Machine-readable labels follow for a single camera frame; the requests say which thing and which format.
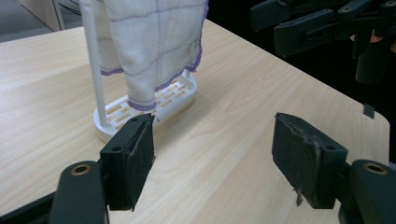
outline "table surface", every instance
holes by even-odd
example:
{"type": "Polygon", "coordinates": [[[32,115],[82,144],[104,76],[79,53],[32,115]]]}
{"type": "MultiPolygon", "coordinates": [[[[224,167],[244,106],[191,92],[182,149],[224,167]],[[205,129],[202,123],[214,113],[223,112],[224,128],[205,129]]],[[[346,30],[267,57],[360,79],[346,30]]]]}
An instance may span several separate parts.
{"type": "MultiPolygon", "coordinates": [[[[388,164],[389,123],[211,21],[194,102],[154,132],[156,161],[134,212],[111,223],[338,223],[296,205],[273,163],[276,112],[305,119],[349,150],[388,164]]],[[[56,190],[61,171],[97,161],[96,108],[83,28],[0,44],[0,214],[56,190]]],[[[106,102],[126,93],[103,77],[106,102]]]]}

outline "purple stripe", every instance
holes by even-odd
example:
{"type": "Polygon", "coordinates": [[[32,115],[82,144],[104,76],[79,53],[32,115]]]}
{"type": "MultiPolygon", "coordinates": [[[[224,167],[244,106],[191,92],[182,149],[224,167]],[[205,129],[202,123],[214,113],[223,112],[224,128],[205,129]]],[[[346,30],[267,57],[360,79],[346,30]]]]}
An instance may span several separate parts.
{"type": "Polygon", "coordinates": [[[138,110],[138,111],[150,111],[155,109],[155,107],[157,106],[157,103],[154,102],[154,104],[152,105],[137,105],[131,101],[128,101],[128,106],[130,106],[131,108],[138,110]]]}
{"type": "MultiPolygon", "coordinates": [[[[199,53],[198,53],[198,55],[199,55],[199,57],[201,57],[201,53],[202,53],[202,46],[201,46],[201,40],[197,40],[197,41],[199,41],[200,43],[199,43],[199,53]]],[[[137,72],[137,73],[134,73],[134,74],[131,74],[131,73],[127,73],[127,72],[125,72],[125,74],[126,75],[128,75],[128,76],[130,76],[130,77],[136,77],[136,76],[139,76],[139,75],[141,75],[142,73],[144,73],[144,72],[147,72],[150,68],[151,68],[151,66],[153,66],[155,63],[157,63],[157,66],[158,66],[158,61],[162,58],[162,57],[164,57],[164,55],[165,54],[168,54],[168,53],[171,53],[171,52],[173,52],[173,51],[176,51],[176,50],[178,50],[178,49],[181,49],[181,48],[184,48],[184,47],[186,47],[186,46],[188,46],[188,45],[192,45],[194,42],[192,42],[192,43],[188,43],[188,44],[186,44],[186,45],[183,45],[183,46],[179,46],[179,47],[177,47],[177,48],[174,48],[174,49],[169,49],[169,50],[167,50],[167,51],[165,51],[165,52],[163,52],[163,53],[161,53],[160,54],[160,50],[158,50],[158,56],[157,56],[157,58],[155,58],[150,64],[149,64],[149,66],[148,66],[148,68],[145,68],[144,70],[142,70],[142,71],[139,71],[139,72],[137,72]]],[[[196,62],[194,63],[194,64],[196,64],[196,63],[199,63],[200,62],[200,59],[196,59],[196,62]]]]}
{"type": "Polygon", "coordinates": [[[193,63],[190,63],[186,66],[186,70],[190,72],[195,72],[197,69],[198,65],[201,63],[201,57],[202,57],[202,45],[201,43],[199,44],[199,52],[197,57],[195,58],[195,61],[193,63]]]}
{"type": "Polygon", "coordinates": [[[115,69],[112,69],[110,71],[105,71],[104,68],[101,68],[100,73],[102,74],[102,76],[110,76],[110,75],[113,75],[113,74],[123,73],[123,69],[122,68],[115,68],[115,69]]]}
{"type": "Polygon", "coordinates": [[[156,13],[162,13],[162,12],[171,11],[171,10],[177,10],[177,9],[181,9],[181,8],[200,7],[200,6],[203,6],[203,5],[206,5],[206,6],[207,6],[207,1],[206,1],[206,3],[199,4],[199,5],[185,6],[185,7],[170,7],[170,8],[167,8],[167,9],[165,9],[165,10],[159,10],[158,1],[157,1],[157,10],[152,11],[152,12],[150,12],[150,13],[148,13],[148,14],[141,15],[141,16],[129,16],[129,17],[125,17],[125,18],[110,19],[110,20],[113,21],[113,22],[126,21],[126,20],[129,20],[129,19],[144,18],[144,17],[151,16],[151,15],[153,15],[153,14],[156,14],[156,13]]]}
{"type": "Polygon", "coordinates": [[[169,81],[167,81],[167,82],[165,82],[165,83],[163,83],[163,84],[157,86],[157,87],[155,88],[155,91],[160,91],[160,90],[162,90],[162,89],[165,89],[166,87],[168,87],[168,86],[172,83],[173,80],[175,80],[175,78],[180,77],[181,74],[183,74],[183,71],[181,71],[181,72],[179,72],[179,73],[176,73],[174,76],[172,76],[172,77],[169,79],[169,81]]]}

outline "towel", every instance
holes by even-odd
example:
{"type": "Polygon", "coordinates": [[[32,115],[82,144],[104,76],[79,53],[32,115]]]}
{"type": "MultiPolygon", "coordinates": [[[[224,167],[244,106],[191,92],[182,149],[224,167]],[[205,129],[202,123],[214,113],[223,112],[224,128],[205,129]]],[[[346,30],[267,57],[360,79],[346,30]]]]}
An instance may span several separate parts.
{"type": "Polygon", "coordinates": [[[101,73],[125,74],[128,105],[150,111],[155,91],[195,72],[208,0],[93,0],[101,73]]]}

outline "towel holder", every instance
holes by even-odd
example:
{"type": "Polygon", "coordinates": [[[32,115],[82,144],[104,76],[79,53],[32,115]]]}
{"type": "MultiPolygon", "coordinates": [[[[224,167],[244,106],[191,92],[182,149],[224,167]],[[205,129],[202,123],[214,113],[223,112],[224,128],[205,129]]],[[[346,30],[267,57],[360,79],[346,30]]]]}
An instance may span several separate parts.
{"type": "Polygon", "coordinates": [[[184,71],[167,88],[155,92],[157,106],[151,111],[138,111],[129,107],[127,104],[127,95],[106,105],[91,5],[91,0],[80,1],[97,105],[93,111],[96,134],[102,142],[107,143],[126,121],[145,113],[151,113],[155,116],[156,119],[153,122],[153,130],[155,131],[175,114],[192,103],[197,92],[196,80],[189,71],[184,71]]]}

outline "white plastic base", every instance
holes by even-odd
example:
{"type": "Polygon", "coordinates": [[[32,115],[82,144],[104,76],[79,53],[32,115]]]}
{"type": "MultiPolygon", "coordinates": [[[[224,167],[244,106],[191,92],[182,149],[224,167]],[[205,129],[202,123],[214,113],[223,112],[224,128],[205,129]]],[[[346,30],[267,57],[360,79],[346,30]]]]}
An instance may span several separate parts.
{"type": "Polygon", "coordinates": [[[93,112],[93,122],[96,126],[96,133],[105,144],[116,134],[116,132],[129,119],[151,113],[155,115],[153,130],[160,127],[180,110],[192,103],[197,92],[197,83],[190,73],[184,72],[177,77],[170,86],[155,92],[157,106],[151,111],[138,111],[128,106],[128,96],[106,105],[107,125],[102,126],[99,121],[98,109],[93,112]]]}

